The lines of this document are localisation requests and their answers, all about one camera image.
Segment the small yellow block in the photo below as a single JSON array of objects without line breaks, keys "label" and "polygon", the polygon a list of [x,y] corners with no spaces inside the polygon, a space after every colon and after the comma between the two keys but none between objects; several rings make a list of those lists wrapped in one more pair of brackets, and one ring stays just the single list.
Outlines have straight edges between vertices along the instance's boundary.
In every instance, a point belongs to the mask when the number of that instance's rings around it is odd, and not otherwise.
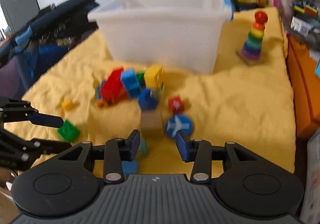
[{"label": "small yellow block", "polygon": [[256,37],[257,39],[262,39],[263,36],[264,36],[264,31],[259,31],[259,30],[255,29],[255,28],[252,28],[252,29],[250,30],[250,32],[251,32],[251,34],[252,34],[254,37]]},{"label": "small yellow block", "polygon": [[74,107],[75,107],[75,104],[70,99],[66,99],[61,103],[61,108],[65,111],[70,111]]},{"label": "small yellow block", "polygon": [[159,89],[162,85],[163,67],[160,65],[152,65],[144,73],[144,81],[147,88]]}]

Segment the orange box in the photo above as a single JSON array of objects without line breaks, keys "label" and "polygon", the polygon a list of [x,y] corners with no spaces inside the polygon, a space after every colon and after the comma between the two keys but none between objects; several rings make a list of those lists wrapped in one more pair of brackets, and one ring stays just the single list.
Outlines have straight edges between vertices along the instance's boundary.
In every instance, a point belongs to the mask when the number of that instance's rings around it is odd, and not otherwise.
[{"label": "orange box", "polygon": [[308,140],[320,127],[320,79],[308,47],[292,36],[287,68],[294,93],[297,138]]}]

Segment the purple cushion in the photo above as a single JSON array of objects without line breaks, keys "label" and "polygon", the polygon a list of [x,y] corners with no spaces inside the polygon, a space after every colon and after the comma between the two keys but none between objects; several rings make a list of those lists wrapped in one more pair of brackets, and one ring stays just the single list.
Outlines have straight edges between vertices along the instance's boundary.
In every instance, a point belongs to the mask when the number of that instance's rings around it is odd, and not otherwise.
[{"label": "purple cushion", "polygon": [[16,69],[16,59],[0,69],[0,95],[13,98],[18,92],[20,77]]}]

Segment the wooden base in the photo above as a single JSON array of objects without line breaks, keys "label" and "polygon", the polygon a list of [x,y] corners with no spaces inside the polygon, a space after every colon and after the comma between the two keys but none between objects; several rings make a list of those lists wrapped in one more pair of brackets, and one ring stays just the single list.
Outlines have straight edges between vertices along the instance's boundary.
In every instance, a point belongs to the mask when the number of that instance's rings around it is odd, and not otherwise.
[{"label": "wooden base", "polygon": [[261,56],[258,60],[250,60],[245,55],[242,54],[241,50],[236,50],[236,53],[249,66],[261,64],[263,62]]}]

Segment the airplane symbol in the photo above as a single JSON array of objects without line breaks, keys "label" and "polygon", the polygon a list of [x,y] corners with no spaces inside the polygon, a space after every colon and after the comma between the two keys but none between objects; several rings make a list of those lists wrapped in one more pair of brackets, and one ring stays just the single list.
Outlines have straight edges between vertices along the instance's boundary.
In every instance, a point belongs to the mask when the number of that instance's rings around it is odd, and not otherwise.
[{"label": "airplane symbol", "polygon": [[178,116],[174,116],[174,121],[175,121],[174,123],[171,123],[170,121],[168,121],[168,126],[166,129],[166,131],[168,131],[169,129],[173,129],[172,137],[176,136],[178,130],[190,128],[190,124],[182,123]]},{"label": "airplane symbol", "polygon": [[180,103],[177,101],[177,100],[174,100],[173,102],[172,102],[172,105],[173,105],[173,107],[175,108],[175,109],[179,109],[180,108]]},{"label": "airplane symbol", "polygon": [[151,180],[153,180],[154,182],[160,181],[159,177],[153,177]]}]

